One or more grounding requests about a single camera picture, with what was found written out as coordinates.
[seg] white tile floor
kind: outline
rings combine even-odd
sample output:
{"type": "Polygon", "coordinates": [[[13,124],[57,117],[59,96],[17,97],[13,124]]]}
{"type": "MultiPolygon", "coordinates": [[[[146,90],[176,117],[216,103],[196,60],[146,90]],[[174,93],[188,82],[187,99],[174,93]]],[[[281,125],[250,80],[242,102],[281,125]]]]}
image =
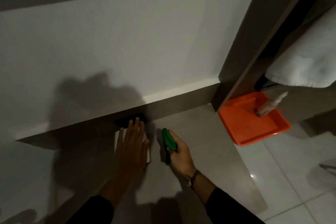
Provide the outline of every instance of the white tile floor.
{"type": "Polygon", "coordinates": [[[299,124],[258,143],[236,146],[268,209],[266,224],[336,223],[336,136],[309,137],[299,124]]]}

